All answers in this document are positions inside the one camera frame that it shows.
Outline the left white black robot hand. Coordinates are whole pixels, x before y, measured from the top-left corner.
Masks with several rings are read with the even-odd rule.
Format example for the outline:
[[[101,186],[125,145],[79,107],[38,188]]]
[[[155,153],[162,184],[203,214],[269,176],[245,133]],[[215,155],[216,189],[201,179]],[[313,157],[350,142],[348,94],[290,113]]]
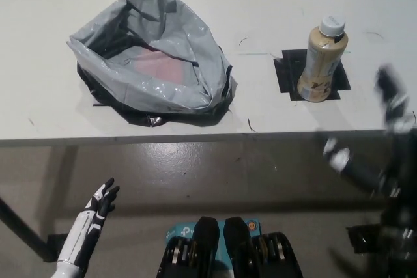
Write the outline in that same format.
[[[85,277],[106,218],[115,209],[113,201],[120,187],[113,184],[113,178],[103,183],[78,214],[58,256],[53,278]]]

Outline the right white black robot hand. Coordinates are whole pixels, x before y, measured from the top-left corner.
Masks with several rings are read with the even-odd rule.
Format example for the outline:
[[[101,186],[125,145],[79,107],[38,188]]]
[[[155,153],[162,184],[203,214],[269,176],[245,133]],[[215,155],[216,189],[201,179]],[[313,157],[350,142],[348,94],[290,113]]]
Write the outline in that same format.
[[[389,64],[379,67],[378,90],[385,110],[386,134],[392,141],[392,155],[383,169],[361,162],[349,148],[341,147],[329,137],[323,156],[339,175],[371,194],[416,200],[416,117],[407,111],[409,97],[394,69]]]

